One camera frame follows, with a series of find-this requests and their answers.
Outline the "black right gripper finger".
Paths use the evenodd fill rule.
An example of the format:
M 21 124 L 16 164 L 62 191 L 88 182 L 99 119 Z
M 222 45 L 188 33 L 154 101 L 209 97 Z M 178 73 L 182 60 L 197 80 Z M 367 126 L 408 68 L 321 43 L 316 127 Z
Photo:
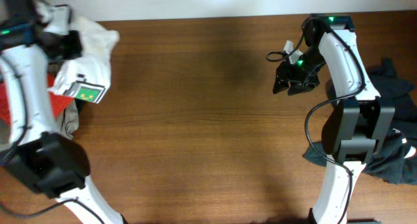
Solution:
M 272 92 L 273 94 L 277 94 L 279 92 L 287 90 L 288 88 L 289 88 L 288 80 L 277 77 L 274 81 Z
M 293 96 L 296 94 L 302 94 L 312 91 L 316 87 L 314 83 L 290 83 L 290 87 L 287 91 L 288 96 Z

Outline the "white t-shirt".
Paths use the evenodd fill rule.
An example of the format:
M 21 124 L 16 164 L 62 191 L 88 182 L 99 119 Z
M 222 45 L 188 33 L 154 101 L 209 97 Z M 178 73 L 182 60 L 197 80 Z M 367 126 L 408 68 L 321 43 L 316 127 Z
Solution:
M 78 14 L 70 28 L 79 33 L 81 57 L 61 65 L 48 91 L 98 104 L 111 87 L 111 53 L 119 42 L 119 32 Z

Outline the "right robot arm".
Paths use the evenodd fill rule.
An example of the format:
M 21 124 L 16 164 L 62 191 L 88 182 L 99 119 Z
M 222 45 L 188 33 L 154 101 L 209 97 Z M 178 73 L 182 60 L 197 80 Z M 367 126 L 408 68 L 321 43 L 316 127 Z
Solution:
M 302 53 L 298 45 L 286 43 L 277 60 L 273 92 L 293 96 L 312 91 L 319 85 L 319 70 L 328 67 L 336 96 L 314 106 L 304 121 L 308 127 L 316 110 L 334 105 L 322 129 L 323 148 L 316 151 L 325 160 L 326 171 L 308 223 L 346 223 L 356 181 L 380 151 L 395 108 L 366 73 L 350 16 L 312 14 L 301 28 L 300 40 L 308 50 Z

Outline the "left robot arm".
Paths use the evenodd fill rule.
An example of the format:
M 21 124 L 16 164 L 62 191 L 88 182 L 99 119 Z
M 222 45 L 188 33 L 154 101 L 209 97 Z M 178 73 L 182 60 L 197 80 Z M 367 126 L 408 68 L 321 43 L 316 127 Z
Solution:
M 45 0 L 2 0 L 1 74 L 10 109 L 1 165 L 33 193 L 55 199 L 83 223 L 124 223 L 91 178 L 84 149 L 66 138 L 50 96 L 97 104 L 111 80 L 117 31 Z

